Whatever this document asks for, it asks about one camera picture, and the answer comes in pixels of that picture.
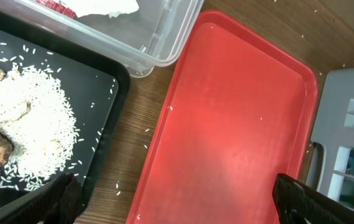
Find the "red tray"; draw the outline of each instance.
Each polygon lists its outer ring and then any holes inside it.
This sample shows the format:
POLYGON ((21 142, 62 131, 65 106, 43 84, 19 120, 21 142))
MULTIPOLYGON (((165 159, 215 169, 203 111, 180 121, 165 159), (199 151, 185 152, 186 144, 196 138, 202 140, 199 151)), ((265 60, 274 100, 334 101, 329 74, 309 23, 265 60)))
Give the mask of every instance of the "red tray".
POLYGON ((199 15, 172 77, 127 223, 274 223, 276 174, 297 178, 312 71, 217 11, 199 15))

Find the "gray object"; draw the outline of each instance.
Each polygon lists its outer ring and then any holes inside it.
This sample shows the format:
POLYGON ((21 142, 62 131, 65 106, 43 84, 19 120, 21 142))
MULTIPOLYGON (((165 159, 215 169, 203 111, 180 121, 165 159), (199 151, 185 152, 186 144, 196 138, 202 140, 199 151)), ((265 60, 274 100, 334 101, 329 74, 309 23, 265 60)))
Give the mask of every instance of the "gray object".
POLYGON ((354 210, 354 68, 327 75, 311 141, 307 185, 354 210))

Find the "black tray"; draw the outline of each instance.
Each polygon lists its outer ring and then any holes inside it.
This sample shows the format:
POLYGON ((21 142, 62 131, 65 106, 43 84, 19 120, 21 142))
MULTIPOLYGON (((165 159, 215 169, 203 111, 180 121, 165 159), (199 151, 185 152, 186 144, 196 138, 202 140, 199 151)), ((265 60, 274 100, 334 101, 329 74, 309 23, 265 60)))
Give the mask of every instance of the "black tray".
MULTIPOLYGON (((69 102, 77 118, 76 127, 81 129, 80 138, 85 140, 74 145, 74 155, 66 167, 77 160, 83 164, 73 170, 65 168, 63 172, 79 173, 77 178, 83 186, 83 212, 107 159, 116 123, 130 88, 129 73, 114 60, 1 12, 0 42, 7 43, 6 46, 0 45, 0 58, 23 55, 23 61, 15 60, 22 62, 23 67, 34 64, 36 68, 45 69, 46 64, 40 67, 40 63, 47 59, 54 70, 52 76, 61 80, 61 88, 65 90, 66 97, 70 97, 69 102), (22 48, 24 44, 29 46, 29 52, 36 48, 36 53, 28 53, 27 56, 22 48), (57 73, 57 68, 62 68, 60 73, 57 73)), ((11 62, 0 62, 0 68, 5 71, 10 70, 11 65, 11 62)), ((60 174, 51 176, 50 181, 60 174)), ((28 193, 19 188, 20 191, 0 189, 0 207, 28 193)))

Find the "red label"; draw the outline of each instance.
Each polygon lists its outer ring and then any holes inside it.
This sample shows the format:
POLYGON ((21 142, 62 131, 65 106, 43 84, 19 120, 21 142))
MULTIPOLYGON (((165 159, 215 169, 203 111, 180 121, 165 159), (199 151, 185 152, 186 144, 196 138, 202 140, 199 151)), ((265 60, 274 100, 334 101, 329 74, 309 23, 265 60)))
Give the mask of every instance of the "red label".
POLYGON ((76 13, 73 12, 71 9, 66 8, 65 6, 59 3, 56 3, 53 0, 35 0, 35 1, 72 19, 76 16, 76 13))

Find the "plastic container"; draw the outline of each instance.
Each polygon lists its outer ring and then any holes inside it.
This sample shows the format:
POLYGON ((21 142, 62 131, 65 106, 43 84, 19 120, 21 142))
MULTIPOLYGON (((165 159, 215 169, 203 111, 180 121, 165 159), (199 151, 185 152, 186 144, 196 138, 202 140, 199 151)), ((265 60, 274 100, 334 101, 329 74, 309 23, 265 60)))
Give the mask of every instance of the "plastic container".
POLYGON ((228 16, 203 12, 127 224, 278 223, 276 175, 299 175, 316 99, 308 67, 228 16))
POLYGON ((122 63, 134 77, 174 63, 203 0, 137 0, 139 10, 117 18, 73 20, 33 0, 0 0, 0 10, 122 63))

